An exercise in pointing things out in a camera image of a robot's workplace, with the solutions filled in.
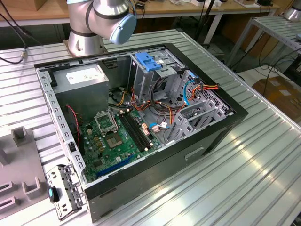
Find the metal slotted table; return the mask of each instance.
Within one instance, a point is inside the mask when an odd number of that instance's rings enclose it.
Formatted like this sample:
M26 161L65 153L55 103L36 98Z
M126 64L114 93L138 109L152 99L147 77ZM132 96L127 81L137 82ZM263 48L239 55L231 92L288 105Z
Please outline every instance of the metal slotted table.
M136 34L109 51L172 42L248 112L210 154L93 225L289 225L301 210L301 128L244 84L183 32ZM16 60L20 49L0 52ZM34 63L69 58L63 44L29 48L27 62L0 62L0 134L32 128L47 172L66 164L33 69ZM49 199L1 225L92 225L85 209L59 222Z
M249 31L253 25L258 27L260 30L253 38L248 49L255 44L262 32L266 32L270 36L283 43L283 47L288 46L292 50L298 50L299 54L301 53L301 42L296 39L297 34L301 34L301 22L293 23L289 20L286 20L282 16L255 17L250 19L249 23L246 25L245 29L241 33L238 41L236 42L233 50L230 53L230 57L227 61L227 66L229 66L232 63L235 55L237 54L237 51L241 47L243 41L249 34Z

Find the red cable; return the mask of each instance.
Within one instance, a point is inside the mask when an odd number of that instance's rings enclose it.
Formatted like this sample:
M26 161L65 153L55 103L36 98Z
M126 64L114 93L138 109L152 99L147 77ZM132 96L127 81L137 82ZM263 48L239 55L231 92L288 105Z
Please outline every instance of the red cable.
M78 138L78 140L77 140L78 144L77 144L77 145L79 146L79 122L77 121L76 113L75 113L75 111L72 109L72 107L70 107L70 106L68 106L68 105L66 105L66 107L68 107L68 108L72 111L72 113L73 113L73 115L74 115L74 117L75 117L76 126L77 126L77 138Z

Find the blue pci slot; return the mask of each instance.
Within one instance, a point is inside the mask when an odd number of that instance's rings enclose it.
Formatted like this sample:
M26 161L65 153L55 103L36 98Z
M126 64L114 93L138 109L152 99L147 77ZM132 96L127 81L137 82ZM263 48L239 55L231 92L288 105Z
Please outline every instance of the blue pci slot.
M116 163L116 164L113 165L113 166L110 166L110 167L107 168L107 169L104 169L104 170L102 170L102 171L96 173L96 177L101 177L101 176L103 176L103 175L106 175L106 174L108 174L108 173L111 173L112 171L114 171L114 170L116 170L116 169L118 169L118 168L120 168L120 167L122 167L122 166L124 166L124 165L127 165L127 164L130 162L130 160L131 160L132 157L133 157L133 155L131 155L130 157L128 157L127 159L125 159L125 160L123 160L123 161L121 161L121 162Z

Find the expansion slot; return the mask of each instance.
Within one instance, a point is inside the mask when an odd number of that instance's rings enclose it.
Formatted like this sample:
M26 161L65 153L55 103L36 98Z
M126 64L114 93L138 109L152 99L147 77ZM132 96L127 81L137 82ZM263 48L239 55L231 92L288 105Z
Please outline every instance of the expansion slot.
M151 148L149 141L128 113L121 114L119 118L141 152L147 151Z
M116 169L118 169L118 168L120 168L120 167L122 167L124 165L127 165L130 162L130 160L131 160L132 157L133 156L130 156L127 159L125 159L125 160L123 160L121 162L118 162L117 164L115 164L113 166L110 166L109 168L106 168L106 169L104 169L104 170L96 173L96 178L101 177L103 175L106 175L108 173L111 173L112 171L114 171L114 170L116 170Z

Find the green motherboard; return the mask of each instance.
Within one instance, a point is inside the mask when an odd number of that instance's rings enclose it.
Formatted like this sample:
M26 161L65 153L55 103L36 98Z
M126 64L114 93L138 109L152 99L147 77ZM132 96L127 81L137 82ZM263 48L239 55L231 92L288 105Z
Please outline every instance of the green motherboard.
M135 119L139 129L143 131L141 124L144 122L139 113L134 110L129 115ZM85 149L85 154L83 155L86 164L85 176L88 182L93 182L99 175L105 175L106 170L114 167L115 169L120 168L124 165L125 161L127 163L133 162L161 147L158 140L150 134L144 136L153 146L147 151L139 150L119 117L114 115L118 130L114 133L108 132L105 136L101 135L96 121L83 124L80 127ZM101 127L109 125L110 123L105 121L100 123Z

